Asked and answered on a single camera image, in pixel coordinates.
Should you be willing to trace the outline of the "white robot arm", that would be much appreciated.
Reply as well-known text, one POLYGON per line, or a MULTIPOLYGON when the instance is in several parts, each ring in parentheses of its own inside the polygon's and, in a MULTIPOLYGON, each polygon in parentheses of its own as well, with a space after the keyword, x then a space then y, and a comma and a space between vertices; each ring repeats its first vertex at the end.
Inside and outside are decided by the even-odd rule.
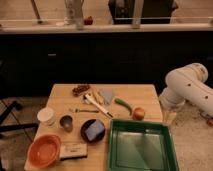
POLYGON ((206 119, 213 119, 213 88, 205 84, 208 70, 200 63, 192 63, 170 71, 165 77, 166 87, 159 95, 163 123, 170 125, 186 101, 198 106, 206 119))

